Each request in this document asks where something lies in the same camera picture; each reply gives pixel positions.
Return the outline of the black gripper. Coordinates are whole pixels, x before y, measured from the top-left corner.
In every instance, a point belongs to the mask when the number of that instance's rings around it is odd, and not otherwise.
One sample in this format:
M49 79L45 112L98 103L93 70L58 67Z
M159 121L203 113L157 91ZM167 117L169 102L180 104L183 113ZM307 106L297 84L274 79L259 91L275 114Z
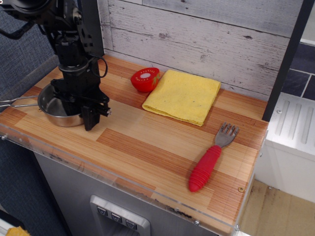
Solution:
M99 88L100 78L98 66L90 66L80 73L64 71L63 78L51 81L65 114L82 114L86 131L91 131L99 123L100 115L111 114L109 97Z

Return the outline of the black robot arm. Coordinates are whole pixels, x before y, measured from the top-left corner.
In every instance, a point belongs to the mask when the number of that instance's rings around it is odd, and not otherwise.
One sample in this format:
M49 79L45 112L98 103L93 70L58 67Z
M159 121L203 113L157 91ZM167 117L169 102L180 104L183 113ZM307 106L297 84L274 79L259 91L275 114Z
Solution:
M37 97L39 109L57 126L83 124L92 130L100 116L108 116L109 97L100 89L95 38L85 24L82 13L72 0L2 0L4 11L26 24L13 33L1 31L10 39L19 39L34 25L47 36L59 59L61 79L53 79Z

